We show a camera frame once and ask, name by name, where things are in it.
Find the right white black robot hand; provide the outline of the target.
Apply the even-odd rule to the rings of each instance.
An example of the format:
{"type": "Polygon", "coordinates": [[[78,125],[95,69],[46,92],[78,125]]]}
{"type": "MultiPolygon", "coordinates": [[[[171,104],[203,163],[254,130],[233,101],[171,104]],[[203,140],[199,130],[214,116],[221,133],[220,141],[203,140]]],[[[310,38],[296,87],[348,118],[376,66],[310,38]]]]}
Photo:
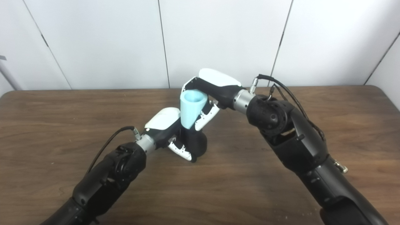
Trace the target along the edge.
{"type": "Polygon", "coordinates": [[[220,109],[233,108],[234,97],[243,89],[239,81],[227,74],[210,68],[200,69],[181,89],[182,126],[202,130],[220,109]]]}

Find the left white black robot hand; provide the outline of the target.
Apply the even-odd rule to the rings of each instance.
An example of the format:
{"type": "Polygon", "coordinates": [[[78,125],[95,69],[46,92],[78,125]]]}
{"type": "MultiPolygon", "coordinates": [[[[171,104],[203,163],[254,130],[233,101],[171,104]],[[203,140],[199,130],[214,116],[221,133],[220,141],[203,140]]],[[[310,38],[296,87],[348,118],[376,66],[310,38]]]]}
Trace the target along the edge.
{"type": "Polygon", "coordinates": [[[144,126],[142,136],[150,138],[154,149],[169,148],[172,152],[192,163],[197,157],[184,144],[181,112],[178,108],[167,107],[160,110],[144,126]]]}

